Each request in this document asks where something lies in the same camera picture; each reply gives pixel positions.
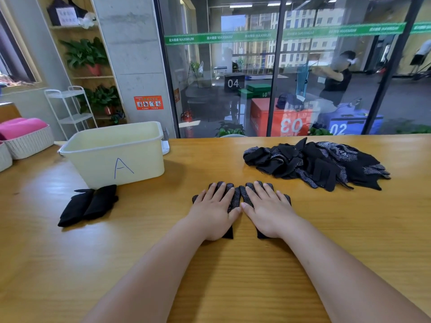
red box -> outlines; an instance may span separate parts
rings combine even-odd
[[[251,122],[259,137],[266,136],[268,124],[269,98],[251,99]],[[313,111],[280,110],[274,107],[272,120],[272,137],[283,136],[307,136],[310,129],[311,115]]]

man in black shirt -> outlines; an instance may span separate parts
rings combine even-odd
[[[325,88],[320,97],[330,100],[335,106],[341,103],[344,93],[352,79],[349,67],[356,62],[356,53],[346,51],[334,61],[334,69],[330,66],[312,67],[312,72],[317,76],[326,77]]]

glass panel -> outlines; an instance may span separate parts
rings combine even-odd
[[[257,120],[251,103],[271,95],[280,0],[159,3],[181,137],[259,135],[268,110]]]
[[[401,3],[395,18],[406,14],[408,2]],[[425,0],[402,53],[402,59],[383,99],[371,133],[431,133],[431,0]],[[379,47],[376,54],[384,67],[392,48]]]
[[[360,134],[381,79],[377,71],[391,56],[409,5],[410,0],[292,2],[280,43],[282,77],[273,87],[271,135],[307,135],[312,127],[312,134]]]

fire extinguisher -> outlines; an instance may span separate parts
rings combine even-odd
[[[191,114],[192,113],[190,110],[181,113],[181,121],[182,122],[192,122],[193,117]],[[192,126],[186,127],[186,138],[193,138],[193,127]]]

black shirt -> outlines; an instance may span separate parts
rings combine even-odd
[[[326,78],[325,88],[320,93],[321,98],[332,101],[335,106],[340,104],[341,99],[349,86],[350,80],[352,79],[352,73],[349,69],[344,69],[341,73],[343,74],[342,81]]]

